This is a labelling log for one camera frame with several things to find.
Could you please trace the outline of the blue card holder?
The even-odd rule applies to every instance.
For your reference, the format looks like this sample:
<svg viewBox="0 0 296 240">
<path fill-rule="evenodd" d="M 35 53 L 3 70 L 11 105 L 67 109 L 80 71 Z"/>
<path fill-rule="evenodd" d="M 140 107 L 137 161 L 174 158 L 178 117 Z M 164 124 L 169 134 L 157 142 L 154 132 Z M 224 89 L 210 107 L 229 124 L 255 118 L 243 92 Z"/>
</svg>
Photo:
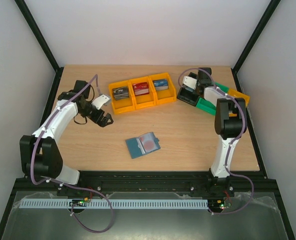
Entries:
<svg viewBox="0 0 296 240">
<path fill-rule="evenodd" d="M 126 145 L 132 159 L 136 159 L 159 150 L 159 139 L 153 132 L 145 133 L 139 137 L 129 138 Z"/>
</svg>

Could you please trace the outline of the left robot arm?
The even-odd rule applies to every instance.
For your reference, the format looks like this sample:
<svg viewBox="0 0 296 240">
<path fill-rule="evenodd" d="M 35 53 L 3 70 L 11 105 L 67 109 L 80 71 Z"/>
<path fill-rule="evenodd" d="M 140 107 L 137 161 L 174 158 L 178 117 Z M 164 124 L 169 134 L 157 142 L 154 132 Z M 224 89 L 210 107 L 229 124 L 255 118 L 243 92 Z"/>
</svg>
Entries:
<svg viewBox="0 0 296 240">
<path fill-rule="evenodd" d="M 22 171 L 30 176 L 34 185 L 42 182 L 76 185 L 80 172 L 63 163 L 58 142 L 68 124 L 81 116 L 100 127 L 113 123 L 111 114 L 102 107 L 111 98 L 100 93 L 98 97 L 89 98 L 94 92 L 91 82 L 77 80 L 74 88 L 62 92 L 57 103 L 45 122 L 32 134 L 23 135 L 19 141 Z"/>
</svg>

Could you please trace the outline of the black card stack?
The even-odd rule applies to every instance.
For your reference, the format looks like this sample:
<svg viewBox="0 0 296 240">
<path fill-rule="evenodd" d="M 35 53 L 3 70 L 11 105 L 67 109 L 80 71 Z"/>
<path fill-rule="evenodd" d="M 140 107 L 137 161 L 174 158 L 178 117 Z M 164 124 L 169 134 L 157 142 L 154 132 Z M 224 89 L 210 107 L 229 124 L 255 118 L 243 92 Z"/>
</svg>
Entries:
<svg viewBox="0 0 296 240">
<path fill-rule="evenodd" d="M 113 88 L 112 93 L 116 101 L 129 98 L 129 88 L 127 86 Z"/>
</svg>

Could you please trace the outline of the blue card stack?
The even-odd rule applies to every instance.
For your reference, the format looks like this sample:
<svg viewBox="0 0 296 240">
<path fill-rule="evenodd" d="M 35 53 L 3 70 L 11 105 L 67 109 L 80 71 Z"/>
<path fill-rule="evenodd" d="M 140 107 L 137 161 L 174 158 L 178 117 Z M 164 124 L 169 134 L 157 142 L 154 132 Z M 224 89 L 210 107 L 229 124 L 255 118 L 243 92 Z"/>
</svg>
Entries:
<svg viewBox="0 0 296 240">
<path fill-rule="evenodd" d="M 153 80 L 153 85 L 156 91 L 163 91 L 163 90 L 167 90 L 169 85 L 168 85 L 168 81 L 167 79 L 157 79 L 157 80 Z"/>
</svg>

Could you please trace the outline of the red card stack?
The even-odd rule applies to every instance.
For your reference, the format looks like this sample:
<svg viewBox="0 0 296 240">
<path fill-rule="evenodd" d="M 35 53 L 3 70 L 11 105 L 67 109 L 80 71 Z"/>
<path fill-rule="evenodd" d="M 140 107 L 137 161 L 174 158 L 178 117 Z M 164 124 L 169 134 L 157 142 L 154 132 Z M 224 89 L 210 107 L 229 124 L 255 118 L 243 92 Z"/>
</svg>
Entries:
<svg viewBox="0 0 296 240">
<path fill-rule="evenodd" d="M 149 93 L 148 82 L 139 82 L 132 85 L 135 96 L 147 95 Z"/>
</svg>

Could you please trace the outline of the black plastic bin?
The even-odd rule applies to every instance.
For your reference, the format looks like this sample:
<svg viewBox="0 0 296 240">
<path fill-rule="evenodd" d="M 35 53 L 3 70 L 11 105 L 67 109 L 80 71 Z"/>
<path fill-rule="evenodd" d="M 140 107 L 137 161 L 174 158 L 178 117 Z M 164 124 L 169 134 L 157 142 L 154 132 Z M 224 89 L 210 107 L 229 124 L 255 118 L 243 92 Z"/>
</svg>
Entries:
<svg viewBox="0 0 296 240">
<path fill-rule="evenodd" d="M 193 77 L 197 79 L 197 75 L 193 72 L 190 72 L 188 75 L 189 77 Z M 179 92 L 177 94 L 177 99 L 190 104 L 192 106 L 196 106 L 200 96 L 199 95 L 194 95 L 192 89 L 185 87 L 183 84 L 181 85 Z"/>
</svg>

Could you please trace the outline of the green plastic bin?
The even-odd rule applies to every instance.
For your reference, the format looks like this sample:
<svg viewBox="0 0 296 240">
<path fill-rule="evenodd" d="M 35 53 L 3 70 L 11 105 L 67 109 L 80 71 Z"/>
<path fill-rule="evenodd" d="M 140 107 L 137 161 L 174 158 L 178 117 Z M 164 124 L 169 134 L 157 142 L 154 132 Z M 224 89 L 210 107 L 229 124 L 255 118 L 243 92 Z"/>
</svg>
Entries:
<svg viewBox="0 0 296 240">
<path fill-rule="evenodd" d="M 218 86 L 223 92 L 228 93 L 229 87 L 222 85 L 220 83 L 216 83 L 216 86 Z M 196 104 L 196 108 L 201 109 L 213 116 L 215 116 L 216 114 L 216 106 L 213 105 L 210 101 L 207 101 L 203 98 L 199 98 L 197 104 Z"/>
</svg>

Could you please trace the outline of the yellow bin left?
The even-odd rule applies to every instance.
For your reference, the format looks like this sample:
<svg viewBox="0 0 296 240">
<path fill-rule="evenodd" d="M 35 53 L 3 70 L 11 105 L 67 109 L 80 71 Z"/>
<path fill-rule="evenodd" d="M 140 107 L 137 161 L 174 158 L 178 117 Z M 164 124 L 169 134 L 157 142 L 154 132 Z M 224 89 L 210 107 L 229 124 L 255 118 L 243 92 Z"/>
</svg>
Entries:
<svg viewBox="0 0 296 240">
<path fill-rule="evenodd" d="M 112 100 L 112 109 L 115 115 L 135 111 L 135 96 L 129 80 L 110 83 L 108 88 Z M 118 88 L 127 88 L 128 97 L 116 100 L 113 90 Z"/>
</svg>

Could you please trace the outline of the yellow bin right group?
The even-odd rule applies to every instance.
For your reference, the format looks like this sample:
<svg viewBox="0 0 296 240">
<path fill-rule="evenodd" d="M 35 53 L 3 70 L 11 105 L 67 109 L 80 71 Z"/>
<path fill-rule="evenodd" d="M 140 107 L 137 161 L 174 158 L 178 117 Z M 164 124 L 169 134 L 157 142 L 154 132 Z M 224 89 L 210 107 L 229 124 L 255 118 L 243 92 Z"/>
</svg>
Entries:
<svg viewBox="0 0 296 240">
<path fill-rule="evenodd" d="M 235 89 L 232 89 L 230 88 L 228 90 L 228 95 L 234 97 L 234 98 L 243 98 L 245 100 L 245 105 L 246 107 L 248 106 L 249 102 L 250 102 L 250 96 L 244 94 L 244 93 L 241 93 Z"/>
</svg>

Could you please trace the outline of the black left frame post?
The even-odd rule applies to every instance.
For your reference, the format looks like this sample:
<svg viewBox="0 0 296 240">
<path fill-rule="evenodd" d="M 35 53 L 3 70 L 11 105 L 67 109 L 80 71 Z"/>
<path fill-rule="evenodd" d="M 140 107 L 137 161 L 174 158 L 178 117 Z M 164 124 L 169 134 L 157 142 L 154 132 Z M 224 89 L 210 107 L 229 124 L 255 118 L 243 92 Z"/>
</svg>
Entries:
<svg viewBox="0 0 296 240">
<path fill-rule="evenodd" d="M 27 6 L 24 0 L 15 0 L 14 1 L 20 10 L 22 16 L 24 17 L 26 23 L 28 24 L 30 30 L 32 31 L 34 37 L 36 38 L 38 44 L 40 45 L 43 53 L 45 54 L 47 60 L 52 66 L 53 70 L 57 72 L 61 72 L 62 68 L 57 63 L 48 43 L 46 42 L 37 22 L 35 21 L 29 7 Z"/>
</svg>

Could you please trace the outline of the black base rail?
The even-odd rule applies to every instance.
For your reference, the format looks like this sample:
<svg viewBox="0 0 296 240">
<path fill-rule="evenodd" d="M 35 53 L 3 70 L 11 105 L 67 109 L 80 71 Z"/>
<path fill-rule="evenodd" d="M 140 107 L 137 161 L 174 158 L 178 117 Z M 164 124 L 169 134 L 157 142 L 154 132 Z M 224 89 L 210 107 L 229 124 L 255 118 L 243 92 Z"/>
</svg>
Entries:
<svg viewBox="0 0 296 240">
<path fill-rule="evenodd" d="M 228 178 L 213 177 L 209 171 L 82 171 L 77 186 L 78 189 L 72 189 L 52 182 L 34 185 L 28 176 L 24 176 L 16 179 L 11 195 L 50 191 L 72 198 L 89 196 L 93 189 L 103 194 L 166 192 L 210 198 L 253 190 L 280 196 L 276 180 L 267 178 L 261 171 L 236 172 Z"/>
</svg>

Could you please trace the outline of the black corner frame post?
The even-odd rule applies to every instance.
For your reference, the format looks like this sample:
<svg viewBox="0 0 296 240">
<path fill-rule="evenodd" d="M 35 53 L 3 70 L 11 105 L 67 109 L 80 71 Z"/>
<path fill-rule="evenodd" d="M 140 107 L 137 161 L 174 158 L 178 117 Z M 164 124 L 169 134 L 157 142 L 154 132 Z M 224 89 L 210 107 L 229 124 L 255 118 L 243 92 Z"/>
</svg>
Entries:
<svg viewBox="0 0 296 240">
<path fill-rule="evenodd" d="M 236 75 L 241 69 L 243 63 L 247 59 L 248 55 L 250 54 L 251 50 L 253 49 L 254 45 L 256 44 L 257 40 L 259 39 L 261 33 L 265 29 L 266 25 L 268 24 L 269 20 L 271 19 L 280 2 L 281 0 L 271 0 L 269 2 L 258 24 L 252 32 L 248 42 L 246 43 L 241 55 L 239 56 L 236 64 L 232 68 L 232 73 L 234 75 Z"/>
</svg>

